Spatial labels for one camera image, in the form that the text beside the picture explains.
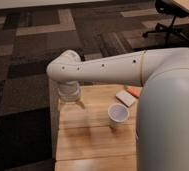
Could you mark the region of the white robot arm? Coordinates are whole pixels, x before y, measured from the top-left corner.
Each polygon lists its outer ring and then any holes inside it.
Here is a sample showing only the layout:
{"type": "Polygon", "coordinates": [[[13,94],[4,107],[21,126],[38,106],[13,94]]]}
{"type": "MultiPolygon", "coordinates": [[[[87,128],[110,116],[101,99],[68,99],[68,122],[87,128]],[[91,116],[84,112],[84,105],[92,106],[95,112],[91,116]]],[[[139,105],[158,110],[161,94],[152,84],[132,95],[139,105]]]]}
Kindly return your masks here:
{"type": "Polygon", "coordinates": [[[79,83],[138,86],[138,171],[189,171],[189,47],[141,50],[82,61],[66,50],[46,69],[59,92],[79,97],[79,83]]]}

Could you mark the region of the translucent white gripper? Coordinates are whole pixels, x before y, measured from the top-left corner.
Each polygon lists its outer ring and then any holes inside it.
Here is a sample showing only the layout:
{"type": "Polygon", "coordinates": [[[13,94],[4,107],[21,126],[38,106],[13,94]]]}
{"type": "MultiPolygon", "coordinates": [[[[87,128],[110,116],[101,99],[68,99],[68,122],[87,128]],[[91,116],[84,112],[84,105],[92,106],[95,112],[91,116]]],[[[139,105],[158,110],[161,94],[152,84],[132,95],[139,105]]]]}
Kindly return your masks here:
{"type": "Polygon", "coordinates": [[[58,84],[59,107],[63,108],[66,104],[76,104],[82,109],[85,108],[81,101],[81,88],[77,81],[58,84]]]}

